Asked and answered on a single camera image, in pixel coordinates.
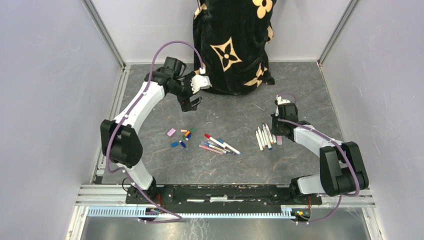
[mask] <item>black fabric with floral pattern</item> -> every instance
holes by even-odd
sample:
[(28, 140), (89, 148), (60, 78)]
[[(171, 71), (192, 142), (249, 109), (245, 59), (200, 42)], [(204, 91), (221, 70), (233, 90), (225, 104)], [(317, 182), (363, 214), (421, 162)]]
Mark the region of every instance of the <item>black fabric with floral pattern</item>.
[[(246, 95), (274, 85), (265, 45), (274, 37), (276, 0), (197, 0), (193, 40), (215, 94)], [(200, 62), (194, 55), (194, 69)]]

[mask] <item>pink marker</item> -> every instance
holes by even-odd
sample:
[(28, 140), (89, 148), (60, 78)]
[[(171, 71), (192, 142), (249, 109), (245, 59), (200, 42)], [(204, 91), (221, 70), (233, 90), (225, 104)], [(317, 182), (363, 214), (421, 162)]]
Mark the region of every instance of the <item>pink marker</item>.
[(215, 138), (211, 137), (209, 134), (204, 134), (205, 137), (207, 137), (207, 139), (211, 140), (212, 142), (218, 144), (218, 146), (222, 147), (223, 149), (225, 149), (225, 145), (220, 143), (218, 140), (216, 140)]

